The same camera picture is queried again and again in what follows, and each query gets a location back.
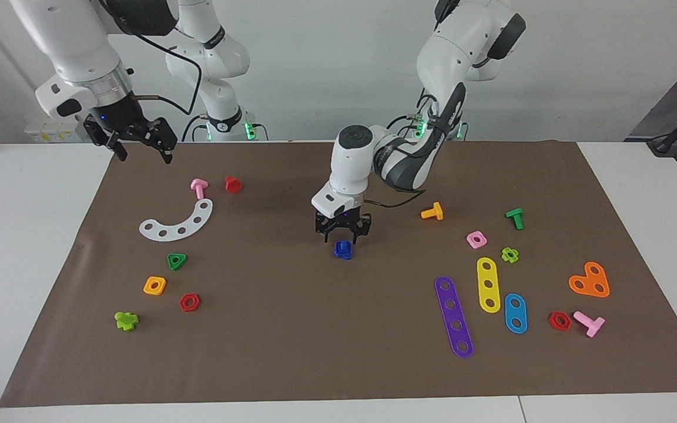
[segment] plastic toy piece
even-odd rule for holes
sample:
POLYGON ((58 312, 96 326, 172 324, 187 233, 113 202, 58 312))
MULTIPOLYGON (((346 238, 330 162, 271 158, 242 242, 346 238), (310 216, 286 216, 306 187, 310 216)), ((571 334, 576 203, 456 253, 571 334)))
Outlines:
POLYGON ((135 324, 140 321, 138 315, 133 315, 132 313, 124 313, 123 311, 117 311, 113 315, 113 319, 116 320, 116 328, 124 330, 124 332, 129 332, 130 330, 135 329, 135 324))
POLYGON ((529 328, 527 303, 519 294, 505 296, 505 326, 516 335, 523 334, 529 328))
POLYGON ((161 295, 166 288, 166 279, 159 276, 150 276, 148 281, 145 281, 143 292, 148 295, 161 295))
POLYGON ((487 238, 485 238, 480 231, 475 231, 467 235, 467 243, 469 243, 473 249, 480 249, 487 244, 487 238))
POLYGON ((451 343, 451 351, 460 358, 470 357, 475 352, 475 346, 472 343, 467 321, 464 319, 464 311, 459 303, 454 281, 447 276, 435 279, 435 292, 438 294, 438 303, 443 313, 443 322, 449 343, 451 343))
POLYGON ((500 311, 498 268, 489 257, 482 257, 477 260, 477 287, 482 310, 488 313, 500 311))
POLYGON ((590 295, 591 297, 605 298, 610 295, 610 285, 605 270, 593 261, 584 265, 586 276, 571 276, 569 287, 576 294, 590 295))
POLYGON ((145 220, 140 224, 140 233, 145 238, 159 243, 171 243, 193 235, 202 228, 213 212, 213 202, 207 198, 195 203, 193 214, 177 225, 162 225, 156 219, 145 220))
POLYGON ((443 209, 440 207, 440 203, 436 201, 433 203, 433 208, 425 210, 422 212, 422 219, 430 219, 430 217, 435 217, 438 220, 443 220, 443 209))
POLYGON ((202 193, 202 190, 205 188, 207 188, 207 180, 193 179, 193 183, 190 184, 190 190, 195 191, 195 195, 198 197, 198 200, 205 198, 205 195, 202 193))
POLYGON ((548 321, 556 330, 569 330, 571 328, 571 319, 563 311, 553 311, 553 313, 550 313, 548 321))
POLYGON ((185 294, 182 299, 179 300, 179 306, 185 313, 188 313, 188 311, 195 311, 200 306, 200 297, 198 297, 198 294, 185 294))
POLYGON ((516 251, 515 249, 512 249, 511 247, 505 247, 501 251, 501 258, 503 261, 506 261, 508 263, 516 263, 519 260, 519 252, 516 251))
POLYGON ((349 241, 338 241, 333 249, 333 255, 344 260, 351 260, 351 243, 349 241))
POLYGON ((236 194, 242 190, 242 182, 239 182, 239 179, 236 179, 236 177, 233 176, 224 177, 223 187, 226 188, 226 191, 229 193, 236 194))
POLYGON ((509 219, 514 219, 514 224, 516 225, 516 230, 523 230, 524 222, 521 220, 521 215, 524 214, 523 209, 513 209, 506 212, 505 216, 509 219))
POLYGON ((172 271, 177 271, 187 262, 186 254, 172 253, 166 256, 166 262, 169 263, 169 268, 172 271))
POLYGON ((594 338, 594 335, 597 334, 597 331, 600 329, 600 327, 605 324, 604 318, 592 320, 581 311, 576 311, 574 313, 574 319, 586 326, 586 335, 590 338, 594 338))

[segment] white table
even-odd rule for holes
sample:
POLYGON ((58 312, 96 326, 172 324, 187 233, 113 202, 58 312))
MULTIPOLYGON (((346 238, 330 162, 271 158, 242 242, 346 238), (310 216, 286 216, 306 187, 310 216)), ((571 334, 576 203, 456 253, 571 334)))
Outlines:
MULTIPOLYGON (((677 313, 677 164, 653 157, 642 144, 585 143, 580 147, 677 313)), ((0 145, 0 396, 109 158, 107 150, 92 145, 0 145)), ((0 421, 38 423, 182 418, 289 423, 649 423, 677 421, 677 394, 0 409, 0 421)))

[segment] curved plate with holes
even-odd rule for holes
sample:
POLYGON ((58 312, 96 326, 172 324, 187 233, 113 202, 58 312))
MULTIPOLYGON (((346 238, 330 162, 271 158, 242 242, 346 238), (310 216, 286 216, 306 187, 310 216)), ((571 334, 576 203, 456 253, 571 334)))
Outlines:
POLYGON ((156 219, 148 219, 140 224, 140 233, 145 238, 158 241, 159 243, 171 243, 171 241, 185 239, 200 230, 212 212, 213 202, 204 198, 195 203, 193 214, 184 222, 178 225, 167 226, 159 224, 156 219))
POLYGON ((586 276, 571 276, 569 278, 569 287, 576 294, 589 295, 591 297, 605 298, 610 295, 610 284, 608 276, 599 263, 588 261, 584 265, 586 276))
POLYGON ((447 276, 435 279, 435 292, 438 294, 438 303, 443 313, 443 322, 451 343, 451 351, 460 358, 470 357, 475 352, 475 346, 470 337, 467 321, 464 319, 464 311, 459 303, 454 281, 447 276))
POLYGON ((489 257, 482 257, 477 260, 477 287, 482 310, 488 313, 500 311, 498 268, 489 257))
POLYGON ((527 303, 519 294, 505 296, 505 326, 516 335, 523 334, 529 327, 527 303))

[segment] brown paper mat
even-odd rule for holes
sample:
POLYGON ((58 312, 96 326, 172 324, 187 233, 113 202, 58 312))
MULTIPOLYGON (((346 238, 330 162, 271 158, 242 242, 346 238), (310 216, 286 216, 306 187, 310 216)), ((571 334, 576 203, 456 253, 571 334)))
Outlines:
MULTIPOLYGON (((575 144, 449 143, 408 206, 366 206, 373 228, 354 259, 333 257, 313 231, 311 196, 330 173, 330 144, 180 145, 164 166, 128 145, 113 160, 22 352, 0 407, 119 402, 338 400, 677 391, 677 317, 575 144), (223 177, 244 190, 231 195, 223 177), (145 219, 174 224, 215 203, 200 232, 154 243, 145 219), (419 211, 443 204, 443 221, 419 211), (526 229, 503 213, 524 208, 526 229), (465 236, 489 239, 478 251, 465 236), (521 259, 503 263, 500 250, 521 259), (180 271, 166 255, 186 253, 180 271), (501 295, 527 302, 529 330, 478 305, 475 264, 496 260, 501 295), (604 266, 607 299, 570 291, 569 276, 604 266), (454 279, 475 354, 454 356, 434 281, 454 279), (169 280, 143 294, 148 276, 169 280), (188 292, 202 298, 180 311, 188 292), (113 314, 140 316, 134 332, 113 314), (607 323, 594 339, 559 332, 551 311, 607 323)), ((373 176, 367 198, 393 202, 373 176)))

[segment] yellow plate with holes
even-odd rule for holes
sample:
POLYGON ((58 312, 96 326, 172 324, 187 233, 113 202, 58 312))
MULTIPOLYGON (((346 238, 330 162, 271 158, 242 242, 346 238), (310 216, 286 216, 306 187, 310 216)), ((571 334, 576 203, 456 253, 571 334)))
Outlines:
POLYGON ((500 289, 498 289, 498 268, 491 258, 477 260, 477 287, 480 307, 488 313, 500 311, 500 289))

